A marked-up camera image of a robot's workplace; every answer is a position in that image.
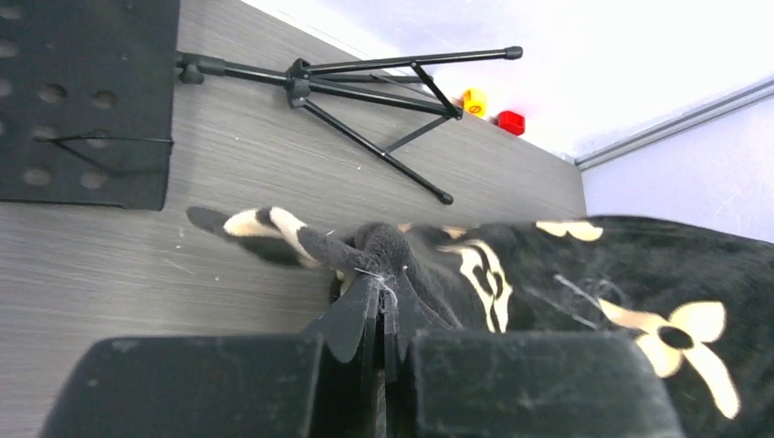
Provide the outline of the black floral pillowcase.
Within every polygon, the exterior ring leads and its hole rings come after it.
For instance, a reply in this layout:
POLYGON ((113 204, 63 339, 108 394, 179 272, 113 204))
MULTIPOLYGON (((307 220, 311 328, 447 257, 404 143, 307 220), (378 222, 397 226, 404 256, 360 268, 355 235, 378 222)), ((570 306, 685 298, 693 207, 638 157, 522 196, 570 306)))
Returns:
POLYGON ((273 264, 405 274, 453 329, 628 335, 690 437, 773 434, 773 246, 634 215, 468 227, 370 222, 352 235, 278 206, 186 212, 197 228, 273 264))

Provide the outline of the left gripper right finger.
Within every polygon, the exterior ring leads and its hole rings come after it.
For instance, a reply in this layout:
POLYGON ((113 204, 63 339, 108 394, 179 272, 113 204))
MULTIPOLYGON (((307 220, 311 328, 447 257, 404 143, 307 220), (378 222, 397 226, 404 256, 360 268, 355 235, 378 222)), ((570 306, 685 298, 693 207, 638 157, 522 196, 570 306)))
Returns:
POLYGON ((418 297, 409 278, 398 275, 382 295, 386 435, 442 437, 437 419, 434 334, 444 327, 418 297))

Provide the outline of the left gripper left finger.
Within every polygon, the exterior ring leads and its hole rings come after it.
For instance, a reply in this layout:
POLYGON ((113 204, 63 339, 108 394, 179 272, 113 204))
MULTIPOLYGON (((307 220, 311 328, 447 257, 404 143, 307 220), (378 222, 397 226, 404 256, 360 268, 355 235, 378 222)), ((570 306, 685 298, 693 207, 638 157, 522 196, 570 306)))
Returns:
POLYGON ((343 297, 305 329, 321 336, 312 437, 378 435, 381 291, 358 275, 343 297))

